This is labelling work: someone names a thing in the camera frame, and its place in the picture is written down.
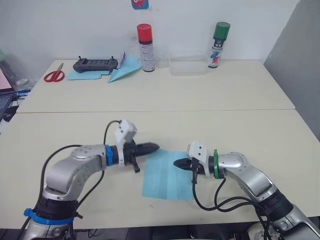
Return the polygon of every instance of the red scissors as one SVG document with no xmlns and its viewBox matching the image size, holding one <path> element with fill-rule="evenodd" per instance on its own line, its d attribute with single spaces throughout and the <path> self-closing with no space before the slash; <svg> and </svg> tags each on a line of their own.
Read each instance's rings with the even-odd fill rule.
<svg viewBox="0 0 320 240">
<path fill-rule="evenodd" d="M 65 73 L 63 71 L 61 71 L 63 66 L 64 66 L 64 63 L 61 63 L 56 71 L 52 71 L 49 74 L 45 75 L 44 80 L 48 83 L 60 82 L 62 79 L 65 78 Z"/>
</svg>

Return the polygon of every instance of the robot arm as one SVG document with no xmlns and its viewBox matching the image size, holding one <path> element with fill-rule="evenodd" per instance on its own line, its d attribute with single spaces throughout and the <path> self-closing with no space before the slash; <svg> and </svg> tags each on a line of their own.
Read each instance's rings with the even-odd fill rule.
<svg viewBox="0 0 320 240">
<path fill-rule="evenodd" d="M 122 120 L 115 132 L 115 146 L 80 146 L 69 157 L 54 164 L 47 172 L 46 185 L 38 205 L 24 212 L 31 221 L 23 240 L 65 235 L 74 217 L 79 217 L 76 213 L 79 207 L 77 199 L 92 174 L 114 164 L 119 167 L 132 164 L 134 171 L 139 172 L 136 157 L 152 153 L 159 146 L 154 143 L 136 145 L 133 141 L 136 132 L 131 122 Z"/>
<path fill-rule="evenodd" d="M 284 239 L 320 239 L 320 230 L 297 206 L 287 200 L 261 170 L 252 166 L 243 154 L 230 152 L 218 155 L 215 150 L 213 156 L 210 156 L 205 146 L 194 141 L 188 147 L 187 155 L 189 158 L 177 160 L 174 165 L 192 170 L 195 162 L 198 174 L 205 174 L 207 177 L 213 175 L 216 179 L 225 176 L 235 179 L 251 200 L 265 209 L 264 213 L 270 217 L 271 225 Z"/>
</svg>

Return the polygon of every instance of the blue cable tie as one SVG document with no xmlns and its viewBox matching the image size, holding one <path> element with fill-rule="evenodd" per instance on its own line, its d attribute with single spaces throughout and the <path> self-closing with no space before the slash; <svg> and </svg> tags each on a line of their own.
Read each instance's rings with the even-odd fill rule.
<svg viewBox="0 0 320 240">
<path fill-rule="evenodd" d="M 49 220 L 49 219 L 45 219 L 37 216 L 31 208 L 27 208 L 26 210 L 24 210 L 23 215 L 25 215 L 26 217 L 32 218 L 36 223 L 44 224 L 44 225 L 64 225 L 64 224 L 72 223 L 75 219 L 74 217 L 70 217 L 70 218 L 61 219 L 61 220 Z"/>
<path fill-rule="evenodd" d="M 112 166 L 114 153 L 112 152 L 111 147 L 109 145 L 105 145 L 105 150 L 106 150 L 106 157 L 108 158 L 107 165 Z"/>
</svg>

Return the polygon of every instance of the scissors handle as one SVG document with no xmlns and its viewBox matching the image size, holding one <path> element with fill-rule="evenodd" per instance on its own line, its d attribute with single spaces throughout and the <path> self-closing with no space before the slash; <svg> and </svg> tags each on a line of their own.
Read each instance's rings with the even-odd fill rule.
<svg viewBox="0 0 320 240">
<path fill-rule="evenodd" d="M 65 73 L 63 71 L 52 71 L 47 75 L 45 75 L 44 80 L 47 83 L 50 83 L 50 82 L 60 82 L 64 78 L 65 78 Z"/>
</svg>

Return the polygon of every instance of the blue paper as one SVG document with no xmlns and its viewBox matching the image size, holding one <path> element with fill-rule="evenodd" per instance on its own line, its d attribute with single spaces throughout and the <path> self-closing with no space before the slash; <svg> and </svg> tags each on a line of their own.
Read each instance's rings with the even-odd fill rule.
<svg viewBox="0 0 320 240">
<path fill-rule="evenodd" d="M 100 79 L 102 75 L 109 75 L 110 71 L 84 71 L 77 72 L 74 69 L 68 74 L 68 80 L 81 80 L 81 79 Z"/>
<path fill-rule="evenodd" d="M 142 196 L 168 200 L 193 200 L 191 172 L 174 166 L 185 151 L 159 149 L 147 156 Z"/>
<path fill-rule="evenodd" d="M 130 54 L 123 62 L 121 68 L 119 69 L 114 69 L 112 71 L 111 77 L 108 81 L 108 83 L 113 82 L 114 80 L 117 80 L 124 75 L 127 75 L 135 70 L 138 70 L 141 68 L 142 64 L 139 59 L 137 59 L 135 56 Z"/>
</svg>

